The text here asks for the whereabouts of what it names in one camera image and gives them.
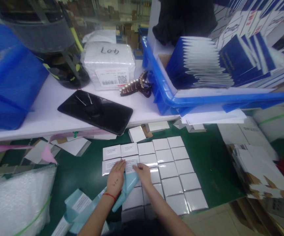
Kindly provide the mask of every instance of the hand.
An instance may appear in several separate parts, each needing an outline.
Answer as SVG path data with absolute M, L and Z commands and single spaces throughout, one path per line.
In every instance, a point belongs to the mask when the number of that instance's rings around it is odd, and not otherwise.
M 143 186 L 152 185 L 151 171 L 147 165 L 139 163 L 138 166 L 133 166 L 133 169 L 137 172 L 140 177 Z
M 123 186 L 124 182 L 123 172 L 125 164 L 126 164 L 125 160 L 116 162 L 108 176 L 107 189 L 105 193 L 109 193 L 115 198 L 118 196 Z

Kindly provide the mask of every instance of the person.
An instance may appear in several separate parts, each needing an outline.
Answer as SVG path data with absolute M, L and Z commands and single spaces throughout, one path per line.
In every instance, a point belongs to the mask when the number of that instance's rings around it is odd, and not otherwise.
M 79 236 L 100 236 L 103 224 L 115 203 L 117 195 L 122 189 L 124 182 L 123 172 L 125 160 L 121 160 L 111 169 L 105 194 L 102 195 L 95 210 L 88 218 L 83 228 L 78 233 Z M 150 169 L 147 165 L 138 164 L 133 166 L 142 182 L 143 190 L 146 191 L 152 208 L 157 215 L 157 220 L 152 221 L 130 221 L 122 225 L 121 229 L 112 231 L 107 235 L 170 235 L 170 236 L 195 236 L 193 231 L 180 219 L 180 217 L 170 208 L 160 193 L 151 182 Z

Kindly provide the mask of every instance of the smartphone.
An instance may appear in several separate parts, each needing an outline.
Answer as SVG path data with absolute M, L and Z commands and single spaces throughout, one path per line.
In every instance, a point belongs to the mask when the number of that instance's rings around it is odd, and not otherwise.
M 57 110 L 116 135 L 124 133 L 133 113 L 132 108 L 82 90 L 73 93 Z

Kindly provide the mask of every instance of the person's left hand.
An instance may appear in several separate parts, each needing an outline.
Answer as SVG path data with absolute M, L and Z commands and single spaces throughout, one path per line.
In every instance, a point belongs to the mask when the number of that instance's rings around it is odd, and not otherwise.
M 107 189 L 105 193 L 108 193 L 114 196 L 115 198 L 118 196 L 123 186 L 123 172 L 125 169 L 125 164 L 125 160 L 116 162 L 108 176 Z

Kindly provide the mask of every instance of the hair clip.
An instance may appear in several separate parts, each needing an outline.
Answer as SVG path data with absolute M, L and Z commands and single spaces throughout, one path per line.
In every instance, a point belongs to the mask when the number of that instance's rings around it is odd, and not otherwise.
M 149 98 L 152 94 L 152 84 L 145 80 L 147 78 L 147 72 L 147 70 L 144 71 L 140 75 L 139 79 L 131 81 L 129 84 L 120 89 L 120 96 L 128 96 L 139 91 L 145 97 Z

